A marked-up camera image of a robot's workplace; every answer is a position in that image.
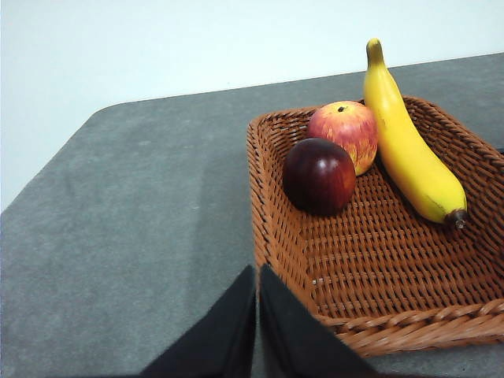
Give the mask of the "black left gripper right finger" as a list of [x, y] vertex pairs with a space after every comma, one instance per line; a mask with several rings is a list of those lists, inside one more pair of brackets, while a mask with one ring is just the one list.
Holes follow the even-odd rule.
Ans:
[[288, 377], [377, 377], [298, 300], [270, 265], [260, 270], [261, 325]]

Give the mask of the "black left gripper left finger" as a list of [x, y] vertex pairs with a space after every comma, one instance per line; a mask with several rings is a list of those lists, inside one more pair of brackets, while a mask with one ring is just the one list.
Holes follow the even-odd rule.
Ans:
[[248, 265], [142, 377], [250, 377], [256, 331], [255, 271]]

